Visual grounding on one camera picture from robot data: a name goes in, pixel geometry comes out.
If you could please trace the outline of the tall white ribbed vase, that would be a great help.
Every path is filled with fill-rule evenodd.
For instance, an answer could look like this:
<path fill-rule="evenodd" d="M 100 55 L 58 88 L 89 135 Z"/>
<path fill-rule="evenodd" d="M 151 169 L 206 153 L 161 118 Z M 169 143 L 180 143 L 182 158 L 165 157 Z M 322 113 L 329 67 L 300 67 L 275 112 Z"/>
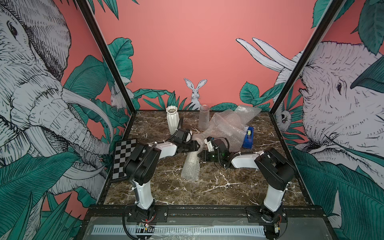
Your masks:
<path fill-rule="evenodd" d="M 179 113 L 178 113 L 178 108 L 176 106 L 169 106 L 166 108 L 167 112 L 167 122 L 168 122 L 168 127 L 170 134 L 173 135 L 176 133 L 176 131 L 180 128 L 179 127 Z"/>

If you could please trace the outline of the bubble wrap sheet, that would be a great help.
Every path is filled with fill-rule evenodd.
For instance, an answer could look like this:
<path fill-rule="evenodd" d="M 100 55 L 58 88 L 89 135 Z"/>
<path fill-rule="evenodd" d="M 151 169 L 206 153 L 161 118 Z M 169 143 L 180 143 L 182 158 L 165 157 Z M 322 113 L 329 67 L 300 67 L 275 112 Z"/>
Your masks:
<path fill-rule="evenodd" d="M 197 151 L 187 154 L 181 177 L 187 181 L 196 182 L 199 179 L 200 172 L 200 158 L 198 157 L 198 154 L 203 151 L 205 143 L 202 134 L 194 135 L 192 140 L 197 141 L 200 147 Z"/>

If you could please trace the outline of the bubble wrap pile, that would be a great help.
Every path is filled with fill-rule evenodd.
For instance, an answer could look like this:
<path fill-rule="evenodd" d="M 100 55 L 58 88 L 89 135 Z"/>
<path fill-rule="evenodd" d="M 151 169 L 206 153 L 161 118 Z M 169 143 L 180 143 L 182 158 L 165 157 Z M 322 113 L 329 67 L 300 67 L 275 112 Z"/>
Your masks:
<path fill-rule="evenodd" d="M 248 123 L 256 117 L 262 109 L 251 106 L 238 106 L 234 111 L 229 109 L 215 113 L 204 131 L 205 137 L 227 138 L 230 143 L 229 151 L 238 152 L 244 142 L 248 130 Z"/>

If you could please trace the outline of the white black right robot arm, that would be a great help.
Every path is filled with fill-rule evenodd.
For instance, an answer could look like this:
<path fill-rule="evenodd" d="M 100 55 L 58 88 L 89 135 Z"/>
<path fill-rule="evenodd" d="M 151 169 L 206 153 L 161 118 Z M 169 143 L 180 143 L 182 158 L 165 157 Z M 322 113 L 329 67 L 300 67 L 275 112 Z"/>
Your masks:
<path fill-rule="evenodd" d="M 198 154 L 204 162 L 215 162 L 228 169 L 256 169 L 268 183 L 263 204 L 256 215 L 266 223 L 280 223 L 283 219 L 283 198 L 295 176 L 295 168 L 276 149 L 269 147 L 259 152 L 230 152 L 218 138 L 205 139 L 208 149 Z"/>

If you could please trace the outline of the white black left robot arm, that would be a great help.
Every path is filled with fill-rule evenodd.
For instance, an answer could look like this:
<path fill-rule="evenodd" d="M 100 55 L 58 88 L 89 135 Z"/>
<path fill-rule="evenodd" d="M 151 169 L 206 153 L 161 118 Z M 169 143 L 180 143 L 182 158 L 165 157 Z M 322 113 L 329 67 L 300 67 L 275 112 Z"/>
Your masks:
<path fill-rule="evenodd" d="M 176 131 L 162 143 L 146 144 L 138 142 L 123 167 L 136 196 L 136 209 L 140 219 L 149 222 L 155 218 L 155 200 L 151 192 L 151 178 L 158 161 L 180 153 L 196 152 L 200 149 L 193 133 L 183 128 L 184 118 L 180 118 Z"/>

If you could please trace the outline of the blue tape dispenser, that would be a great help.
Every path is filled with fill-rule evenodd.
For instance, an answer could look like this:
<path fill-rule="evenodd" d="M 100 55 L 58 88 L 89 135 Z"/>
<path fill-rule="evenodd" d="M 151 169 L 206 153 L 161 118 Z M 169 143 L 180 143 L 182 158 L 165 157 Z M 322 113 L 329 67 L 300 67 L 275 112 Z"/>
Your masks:
<path fill-rule="evenodd" d="M 242 147 L 245 149 L 252 149 L 254 144 L 254 128 L 248 127 Z"/>

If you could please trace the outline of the clear textured glass vase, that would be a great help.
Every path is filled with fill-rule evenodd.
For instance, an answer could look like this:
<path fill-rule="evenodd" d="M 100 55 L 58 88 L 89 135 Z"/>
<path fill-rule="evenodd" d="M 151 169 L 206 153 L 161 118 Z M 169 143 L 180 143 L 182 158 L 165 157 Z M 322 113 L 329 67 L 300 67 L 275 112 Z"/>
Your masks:
<path fill-rule="evenodd" d="M 210 121 L 210 107 L 208 105 L 201 105 L 199 115 L 199 130 L 205 131 L 209 127 Z"/>

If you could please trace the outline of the black white checkerboard card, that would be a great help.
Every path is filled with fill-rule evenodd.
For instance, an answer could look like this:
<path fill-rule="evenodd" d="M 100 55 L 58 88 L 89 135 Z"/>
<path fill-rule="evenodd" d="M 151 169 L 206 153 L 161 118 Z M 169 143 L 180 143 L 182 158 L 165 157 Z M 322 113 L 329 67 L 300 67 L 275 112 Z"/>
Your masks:
<path fill-rule="evenodd" d="M 137 139 L 128 139 L 116 143 L 112 180 L 126 176 L 123 167 L 135 149 L 137 142 Z"/>

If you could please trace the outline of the black front mounting rail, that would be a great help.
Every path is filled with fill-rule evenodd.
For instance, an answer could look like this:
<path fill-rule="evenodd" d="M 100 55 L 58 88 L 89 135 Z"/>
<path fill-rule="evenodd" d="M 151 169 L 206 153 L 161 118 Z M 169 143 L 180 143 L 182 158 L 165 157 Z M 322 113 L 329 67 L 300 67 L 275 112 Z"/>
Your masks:
<path fill-rule="evenodd" d="M 92 205 L 84 217 L 89 222 L 92 217 L 119 218 L 139 223 L 152 220 L 153 223 L 169 222 L 171 218 L 245 218 L 249 223 L 267 225 L 287 223 L 293 218 L 325 218 L 324 210 L 319 206 L 280 207 L 276 213 L 267 213 L 260 206 L 182 206 L 155 205 L 149 210 L 142 210 L 135 205 Z"/>

